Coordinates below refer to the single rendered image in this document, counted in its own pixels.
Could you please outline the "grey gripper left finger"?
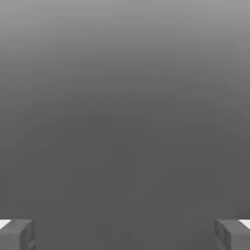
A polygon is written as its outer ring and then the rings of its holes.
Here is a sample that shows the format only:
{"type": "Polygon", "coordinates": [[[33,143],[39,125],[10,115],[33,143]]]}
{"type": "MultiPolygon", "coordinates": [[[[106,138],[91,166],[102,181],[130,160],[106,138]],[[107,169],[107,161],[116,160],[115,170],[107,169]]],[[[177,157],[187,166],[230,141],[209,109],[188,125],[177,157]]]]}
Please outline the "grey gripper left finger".
{"type": "Polygon", "coordinates": [[[37,250],[35,221],[0,219],[0,250],[37,250]]]}

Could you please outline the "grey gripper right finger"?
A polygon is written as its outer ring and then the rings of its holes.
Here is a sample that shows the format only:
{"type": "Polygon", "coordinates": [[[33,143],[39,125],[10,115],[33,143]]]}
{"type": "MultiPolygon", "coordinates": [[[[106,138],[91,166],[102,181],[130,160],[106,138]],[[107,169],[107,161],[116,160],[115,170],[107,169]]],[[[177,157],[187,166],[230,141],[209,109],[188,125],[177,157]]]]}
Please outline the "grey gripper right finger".
{"type": "Polygon", "coordinates": [[[215,220],[217,250],[250,250],[250,219],[215,220]]]}

